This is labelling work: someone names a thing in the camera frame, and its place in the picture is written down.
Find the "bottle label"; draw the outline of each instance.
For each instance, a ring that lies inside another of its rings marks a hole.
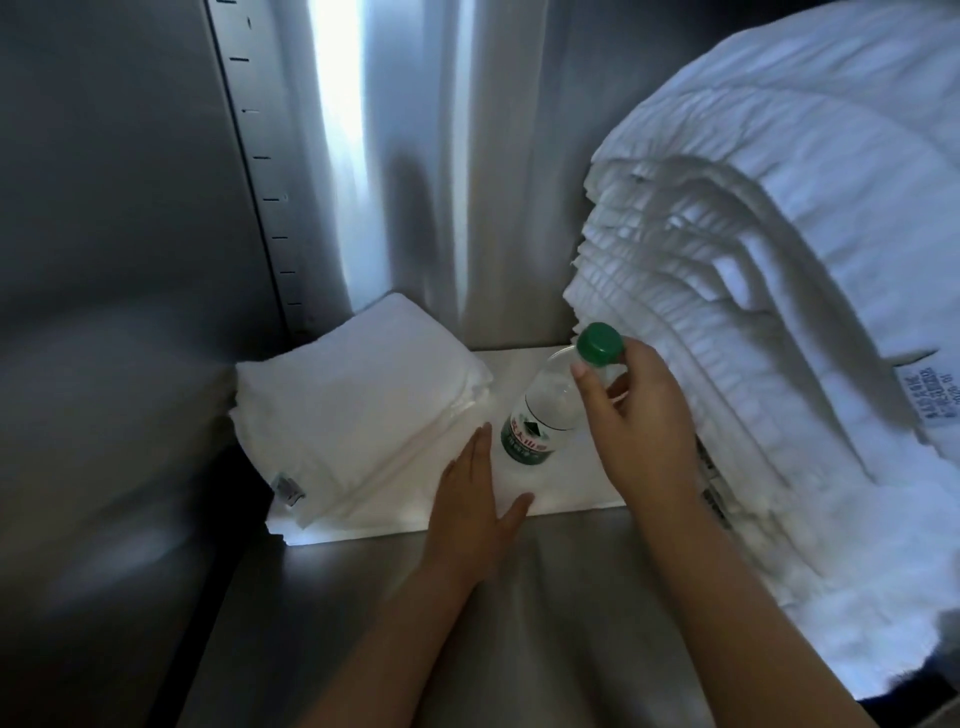
[[[554,429],[545,425],[530,411],[527,399],[523,398],[503,424],[500,442],[517,462],[539,465],[551,452],[561,448],[572,432],[571,429]]]

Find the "stack of towels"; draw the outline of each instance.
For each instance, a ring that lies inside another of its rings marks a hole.
[[[666,359],[738,542],[857,697],[960,608],[958,120],[949,4],[733,36],[593,156],[564,294]]]
[[[487,366],[394,293],[306,346],[237,365],[237,440],[297,526],[345,521],[482,399]]]

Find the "finger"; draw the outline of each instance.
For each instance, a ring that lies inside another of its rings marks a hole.
[[[444,482],[444,481],[447,479],[447,477],[448,477],[448,476],[450,475],[450,473],[453,471],[453,466],[456,465],[456,464],[457,464],[457,461],[456,461],[456,460],[451,460],[450,462],[448,462],[448,463],[446,464],[446,467],[444,468],[444,471],[443,471],[443,472],[441,473],[441,475],[440,475],[440,482]]]
[[[624,373],[616,378],[616,380],[607,387],[607,397],[611,400],[615,400],[617,397],[627,394],[630,391],[630,374]]]
[[[473,448],[473,462],[470,466],[470,479],[478,485],[493,487],[493,476],[490,467],[490,448],[493,442],[493,427],[485,423],[480,428],[476,445]]]
[[[605,438],[613,427],[622,423],[607,396],[607,390],[604,389],[596,372],[581,361],[575,362],[570,367],[570,372],[583,398],[584,408],[587,410],[587,422],[594,441]]]
[[[479,435],[480,428],[477,427],[470,436],[470,439],[467,440],[467,444],[464,445],[462,450],[460,450],[460,455],[457,457],[456,462],[453,464],[453,470],[450,472],[451,476],[469,480],[470,463],[473,460],[473,449],[476,447],[476,442]]]
[[[526,519],[527,511],[530,510],[533,502],[534,494],[524,493],[514,501],[510,509],[503,514],[503,518],[497,522],[497,528],[500,532],[501,548],[506,548],[514,542],[516,533],[520,530],[520,526],[523,524],[524,519]]]
[[[623,346],[631,389],[638,389],[664,374],[669,375],[666,362],[653,347],[629,337],[624,337]]]

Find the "plastic bottle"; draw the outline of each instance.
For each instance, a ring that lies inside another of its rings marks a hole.
[[[623,339],[616,329],[594,323],[576,345],[547,359],[500,430],[507,454],[518,463],[538,465],[562,448],[586,417],[570,365],[580,359],[609,384],[609,367],[622,353]]]

